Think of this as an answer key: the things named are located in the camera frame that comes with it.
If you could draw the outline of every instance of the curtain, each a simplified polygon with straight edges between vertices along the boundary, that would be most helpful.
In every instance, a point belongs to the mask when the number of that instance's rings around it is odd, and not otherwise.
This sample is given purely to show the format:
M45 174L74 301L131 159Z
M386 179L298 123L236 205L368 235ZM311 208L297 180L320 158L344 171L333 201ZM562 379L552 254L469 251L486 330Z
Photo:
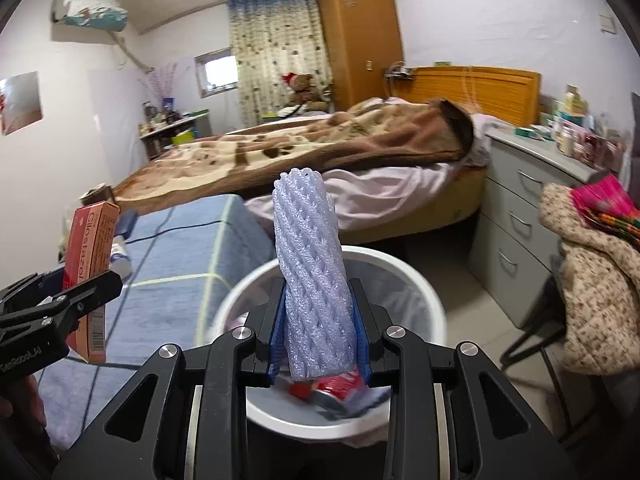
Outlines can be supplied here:
M331 82L316 0L230 0L228 8L246 126L286 105L283 75L312 74L319 91Z

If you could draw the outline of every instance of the wooden headboard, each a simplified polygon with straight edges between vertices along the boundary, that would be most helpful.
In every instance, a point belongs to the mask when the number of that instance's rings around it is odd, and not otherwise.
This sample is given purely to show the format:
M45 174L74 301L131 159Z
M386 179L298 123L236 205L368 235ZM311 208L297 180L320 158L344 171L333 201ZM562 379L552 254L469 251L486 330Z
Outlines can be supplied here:
M516 126L538 122L539 91L539 73L489 66L422 67L415 69L412 81L394 84L394 94L407 101L444 97L462 105L476 104L482 113Z

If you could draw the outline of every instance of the drawer handle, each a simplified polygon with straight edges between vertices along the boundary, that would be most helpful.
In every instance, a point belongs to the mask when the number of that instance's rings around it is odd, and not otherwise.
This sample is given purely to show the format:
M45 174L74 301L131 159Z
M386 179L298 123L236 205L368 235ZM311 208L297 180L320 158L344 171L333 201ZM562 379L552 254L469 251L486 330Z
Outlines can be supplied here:
M529 180L533 180L533 182L536 182L537 184L544 184L544 182L542 182L541 180L533 178L532 176L524 173L523 171L518 170L518 174L522 175L525 178L528 178Z
M514 220L517 220L518 222L520 222L522 225L526 225L527 227L531 227L531 224L525 222L522 218L518 218L516 215L514 215L511 211L509 211L509 216L511 218L513 218Z
M498 254L499 254L499 255L500 255L500 257L501 257L505 262L507 262L508 264L510 264L510 265L512 265L512 266L514 266L514 267L517 267L517 266L518 266L518 264L517 264L516 262L512 262L512 261L511 261L510 259L508 259L504 254L502 254L502 251L498 251Z

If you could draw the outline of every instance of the wooden wardrobe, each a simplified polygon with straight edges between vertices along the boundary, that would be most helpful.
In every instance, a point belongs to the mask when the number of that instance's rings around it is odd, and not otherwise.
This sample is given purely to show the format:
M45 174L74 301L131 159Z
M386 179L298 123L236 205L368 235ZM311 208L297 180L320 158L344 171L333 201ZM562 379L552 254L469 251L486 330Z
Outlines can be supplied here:
M336 109L385 97L385 70L404 59L395 0L318 0L318 6Z

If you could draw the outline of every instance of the drawer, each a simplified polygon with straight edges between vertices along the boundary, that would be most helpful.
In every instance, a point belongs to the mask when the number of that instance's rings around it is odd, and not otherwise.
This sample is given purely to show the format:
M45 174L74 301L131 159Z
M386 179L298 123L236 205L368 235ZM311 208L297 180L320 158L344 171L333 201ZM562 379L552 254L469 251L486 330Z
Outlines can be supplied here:
M535 156L492 140L487 177L538 206L542 187L547 182L578 186L581 184Z
M493 180L487 180L482 213L551 269L551 256L558 254L559 236L540 225L537 208Z
M482 214L469 267L511 322L522 328L545 285L546 267Z

